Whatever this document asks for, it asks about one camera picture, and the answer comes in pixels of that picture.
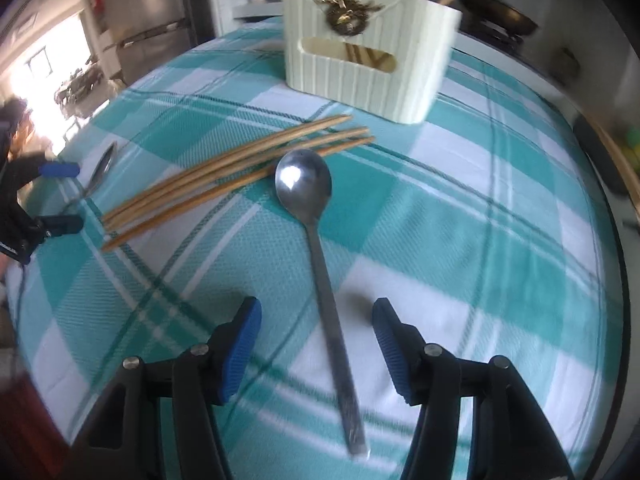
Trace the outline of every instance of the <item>metal bolt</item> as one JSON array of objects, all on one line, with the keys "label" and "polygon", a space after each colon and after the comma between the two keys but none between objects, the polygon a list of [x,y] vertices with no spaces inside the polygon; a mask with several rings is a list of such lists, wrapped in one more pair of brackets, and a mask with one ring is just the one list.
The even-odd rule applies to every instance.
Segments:
[{"label": "metal bolt", "polygon": [[494,365],[506,370],[511,366],[511,361],[509,361],[504,355],[497,355],[494,357]]},{"label": "metal bolt", "polygon": [[436,343],[427,343],[424,346],[424,353],[431,357],[438,357],[442,354],[442,346]]},{"label": "metal bolt", "polygon": [[204,355],[209,351],[209,346],[206,343],[198,343],[197,345],[193,345],[191,347],[192,355]]},{"label": "metal bolt", "polygon": [[125,357],[124,361],[122,361],[122,367],[125,370],[135,370],[139,366],[140,366],[140,358],[136,356]]}]

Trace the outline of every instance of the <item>metal spoon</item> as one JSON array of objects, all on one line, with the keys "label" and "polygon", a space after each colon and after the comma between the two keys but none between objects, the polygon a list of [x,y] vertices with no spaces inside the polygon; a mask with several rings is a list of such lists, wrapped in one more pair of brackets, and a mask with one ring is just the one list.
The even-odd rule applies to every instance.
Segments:
[{"label": "metal spoon", "polygon": [[311,266],[316,279],[320,319],[334,377],[338,407],[347,447],[352,456],[369,456],[358,398],[335,307],[329,273],[326,270],[318,222],[331,198],[331,174],[327,164],[312,150],[293,150],[283,156],[276,168],[276,194],[280,203],[306,229]]},{"label": "metal spoon", "polygon": [[95,170],[92,173],[91,178],[89,179],[89,183],[82,190],[82,193],[79,196],[67,202],[63,207],[62,211],[60,212],[60,214],[65,212],[68,208],[70,208],[74,204],[77,204],[81,200],[87,198],[98,188],[98,186],[100,186],[100,184],[102,183],[102,180],[104,179],[104,176],[113,167],[113,163],[115,162],[117,152],[118,152],[118,145],[116,142],[112,142],[109,145],[109,147],[105,150],[105,152],[102,154],[100,160],[98,161],[98,165],[95,167]]}]

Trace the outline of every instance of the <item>green and white plaid tablecloth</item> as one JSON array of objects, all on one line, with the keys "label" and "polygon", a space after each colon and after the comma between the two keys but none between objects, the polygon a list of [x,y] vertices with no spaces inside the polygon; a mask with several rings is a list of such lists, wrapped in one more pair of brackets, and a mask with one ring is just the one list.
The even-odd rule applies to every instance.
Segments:
[{"label": "green and white plaid tablecloth", "polygon": [[[576,473],[590,462],[618,374],[622,286],[593,170],[562,116],[515,79],[454,51],[423,124],[391,123],[284,83],[282,24],[203,44],[124,91],[62,153],[119,160],[79,209],[81,234],[48,240],[28,267],[19,337],[34,383],[69,441],[122,359],[178,355],[263,306],[240,393],[216,409],[239,480],[395,479],[418,408],[396,394],[370,326],[388,297],[403,322],[461,358],[508,356]],[[334,196],[322,245],[371,447],[344,445],[302,227],[263,180],[206,203],[113,253],[100,216],[150,184],[274,131],[334,114],[375,144],[327,159]],[[42,180],[32,214],[60,211],[78,182]],[[8,274],[15,310],[20,270]],[[172,478],[170,403],[163,433]],[[455,478],[464,478],[470,404]]]}]

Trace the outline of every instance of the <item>pot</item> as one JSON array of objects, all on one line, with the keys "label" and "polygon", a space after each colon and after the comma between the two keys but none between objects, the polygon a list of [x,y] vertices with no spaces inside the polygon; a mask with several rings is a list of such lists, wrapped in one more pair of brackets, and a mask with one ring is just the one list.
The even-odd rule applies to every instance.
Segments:
[{"label": "pot", "polygon": [[510,36],[528,36],[538,28],[530,18],[502,0],[460,0],[460,2],[469,12],[481,20],[502,27]]}]

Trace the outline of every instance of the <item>white plastic container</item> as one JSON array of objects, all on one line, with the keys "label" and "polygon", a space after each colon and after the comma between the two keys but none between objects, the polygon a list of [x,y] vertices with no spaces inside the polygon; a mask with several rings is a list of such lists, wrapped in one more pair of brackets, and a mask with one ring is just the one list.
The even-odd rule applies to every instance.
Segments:
[{"label": "white plastic container", "polygon": [[428,0],[361,1],[383,8],[370,13],[361,34],[342,36],[327,22],[326,4],[283,0],[287,84],[396,123],[419,123],[440,87],[461,13]]}]

